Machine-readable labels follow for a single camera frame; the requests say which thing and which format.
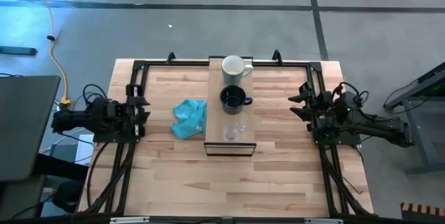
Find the wooden board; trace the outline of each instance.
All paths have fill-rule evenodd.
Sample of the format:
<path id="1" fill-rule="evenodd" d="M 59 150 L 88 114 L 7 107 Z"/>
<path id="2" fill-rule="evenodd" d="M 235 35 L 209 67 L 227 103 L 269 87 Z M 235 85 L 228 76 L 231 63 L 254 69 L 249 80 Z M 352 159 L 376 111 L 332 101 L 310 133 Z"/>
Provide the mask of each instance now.
<path id="1" fill-rule="evenodd" d="M 117 59 L 108 96 L 124 102 L 132 59 Z M 322 62 L 326 88 L 343 81 L 339 62 Z M 126 215 L 324 217 L 327 203 L 320 157 L 306 123 L 290 112 L 287 97 L 298 93 L 306 73 L 296 67 L 254 67 L 253 157 L 208 157 L 203 135 L 177 141 L 170 131 L 172 108 L 184 99 L 206 99 L 208 67 L 151 67 L 145 97 L 152 112 L 148 135 L 136 147 Z M 98 158 L 91 179 L 94 200 L 110 179 L 116 144 Z M 372 212 L 366 176 L 357 151 L 339 147 L 343 176 Z M 120 187 L 117 189 L 115 204 Z M 334 194 L 339 209 L 337 189 Z M 85 190 L 79 211 L 86 208 Z"/>
<path id="2" fill-rule="evenodd" d="M 252 64 L 250 60 L 244 60 L 245 64 Z M 244 143 L 254 143 L 254 103 L 243 106 L 243 110 L 230 115 L 224 112 L 220 93 L 227 85 L 224 82 L 221 65 L 222 58 L 209 59 L 209 84 L 207 93 L 207 132 L 206 132 L 206 151 L 207 154 L 237 154 L 251 155 L 254 146 L 246 146 Z M 239 84 L 244 89 L 248 97 L 253 97 L 252 75 L 241 79 Z M 243 128 L 239 131 L 239 138 L 236 141 L 226 141 L 224 139 L 225 131 L 233 128 Z M 208 145 L 207 143 L 224 143 L 226 145 Z"/>

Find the black mug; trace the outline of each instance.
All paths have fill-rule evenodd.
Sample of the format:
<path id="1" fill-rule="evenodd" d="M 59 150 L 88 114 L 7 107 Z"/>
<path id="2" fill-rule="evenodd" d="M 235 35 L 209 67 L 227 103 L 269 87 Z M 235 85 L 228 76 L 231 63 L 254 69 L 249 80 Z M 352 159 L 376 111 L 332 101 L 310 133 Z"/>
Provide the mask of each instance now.
<path id="1" fill-rule="evenodd" d="M 250 105 L 253 99 L 247 97 L 242 88 L 237 85 L 225 87 L 220 94 L 222 109 L 228 114 L 237 114 L 241 112 L 244 105 Z"/>

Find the cup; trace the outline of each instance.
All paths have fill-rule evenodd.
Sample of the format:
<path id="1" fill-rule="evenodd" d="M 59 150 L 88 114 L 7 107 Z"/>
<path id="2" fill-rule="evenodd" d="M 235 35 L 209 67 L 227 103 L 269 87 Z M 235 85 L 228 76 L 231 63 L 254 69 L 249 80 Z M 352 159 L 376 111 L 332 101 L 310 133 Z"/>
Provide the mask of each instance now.
<path id="1" fill-rule="evenodd" d="M 252 65 L 246 65 L 240 56 L 227 56 L 222 60 L 222 75 L 227 85 L 238 85 L 252 71 Z"/>
<path id="2" fill-rule="evenodd" d="M 237 85 L 228 85 L 221 91 L 220 101 L 224 112 L 235 115 L 243 110 L 244 105 L 250 105 L 253 99 L 247 97 L 244 89 Z"/>

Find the white mug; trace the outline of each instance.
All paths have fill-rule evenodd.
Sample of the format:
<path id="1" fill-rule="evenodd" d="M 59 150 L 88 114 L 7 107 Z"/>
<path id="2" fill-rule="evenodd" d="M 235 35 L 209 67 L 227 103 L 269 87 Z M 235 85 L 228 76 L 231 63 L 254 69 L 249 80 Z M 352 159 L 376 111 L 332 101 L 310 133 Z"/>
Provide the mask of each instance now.
<path id="1" fill-rule="evenodd" d="M 227 85 L 238 85 L 241 79 L 252 71 L 252 65 L 245 64 L 240 56 L 227 56 L 222 60 L 222 75 Z"/>

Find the table leg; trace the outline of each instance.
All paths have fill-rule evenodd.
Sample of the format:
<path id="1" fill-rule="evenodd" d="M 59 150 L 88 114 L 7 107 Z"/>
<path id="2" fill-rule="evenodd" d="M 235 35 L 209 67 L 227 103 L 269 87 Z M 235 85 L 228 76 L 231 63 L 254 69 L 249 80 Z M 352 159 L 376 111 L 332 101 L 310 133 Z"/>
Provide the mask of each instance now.
<path id="1" fill-rule="evenodd" d="M 84 181 L 88 167 L 44 154 L 38 154 L 33 172 L 34 174 L 54 175 Z"/>

